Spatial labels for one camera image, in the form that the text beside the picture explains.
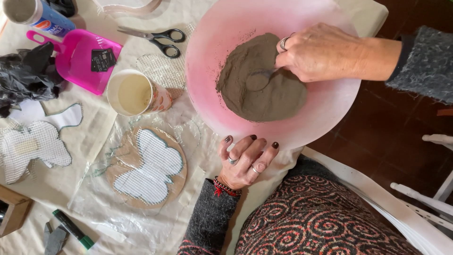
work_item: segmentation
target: dustpan handle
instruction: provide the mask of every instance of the dustpan handle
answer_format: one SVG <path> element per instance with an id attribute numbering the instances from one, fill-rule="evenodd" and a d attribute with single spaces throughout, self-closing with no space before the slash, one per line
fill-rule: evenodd
<path id="1" fill-rule="evenodd" d="M 36 40 L 34 38 L 35 35 L 38 35 L 38 36 L 42 37 L 44 41 L 40 42 L 40 41 Z M 50 39 L 49 37 L 44 36 L 44 35 L 42 35 L 42 34 L 40 34 L 38 32 L 35 32 L 33 30 L 29 30 L 27 32 L 27 38 L 32 40 L 32 41 L 34 41 L 34 42 L 37 42 L 39 44 L 45 44 L 46 42 L 51 42 L 51 43 L 53 43 L 53 50 L 55 50 L 56 52 L 63 52 L 63 49 L 64 49 L 64 45 L 63 44 L 61 44 L 60 42 L 57 42 L 57 41 L 55 41 L 53 39 Z"/>

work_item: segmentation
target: beaded bracelet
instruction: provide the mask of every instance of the beaded bracelet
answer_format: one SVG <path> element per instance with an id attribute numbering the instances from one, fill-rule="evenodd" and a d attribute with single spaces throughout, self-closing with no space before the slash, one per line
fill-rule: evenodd
<path id="1" fill-rule="evenodd" d="M 217 177 L 218 176 L 214 176 L 214 180 L 213 180 L 214 186 L 216 187 L 216 191 L 214 192 L 214 195 L 217 195 L 217 197 L 219 197 L 222 194 L 222 191 L 225 191 L 230 196 L 240 196 L 242 194 L 242 191 L 234 191 L 234 190 L 230 189 L 229 187 L 221 184 L 217 180 Z"/>

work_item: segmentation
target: black card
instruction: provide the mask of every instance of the black card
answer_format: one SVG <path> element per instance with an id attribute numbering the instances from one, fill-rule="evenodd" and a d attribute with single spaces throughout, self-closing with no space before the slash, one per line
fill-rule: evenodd
<path id="1" fill-rule="evenodd" d="M 116 65 L 116 59 L 111 48 L 91 50 L 92 72 L 107 72 L 108 68 L 114 65 Z"/>

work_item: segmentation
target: scissor blade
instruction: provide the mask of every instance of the scissor blade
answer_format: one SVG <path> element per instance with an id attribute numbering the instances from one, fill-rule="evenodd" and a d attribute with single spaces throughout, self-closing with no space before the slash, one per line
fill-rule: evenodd
<path id="1" fill-rule="evenodd" d="M 119 26 L 118 28 L 122 29 L 122 30 L 117 30 L 117 31 L 118 32 L 122 32 L 124 34 L 133 35 L 133 36 L 137 36 L 137 37 L 141 37 L 141 38 L 145 38 L 145 39 L 153 39 L 154 38 L 154 36 L 152 34 L 143 33 L 143 32 L 128 28 L 128 27 Z"/>

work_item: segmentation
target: patterned paper cup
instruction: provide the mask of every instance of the patterned paper cup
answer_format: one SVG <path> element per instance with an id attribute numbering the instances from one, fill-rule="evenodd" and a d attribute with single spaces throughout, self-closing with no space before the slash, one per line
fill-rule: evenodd
<path id="1" fill-rule="evenodd" d="M 107 100 L 117 113 L 124 116 L 163 112 L 170 109 L 173 102 L 165 88 L 132 69 L 122 70 L 110 79 Z"/>

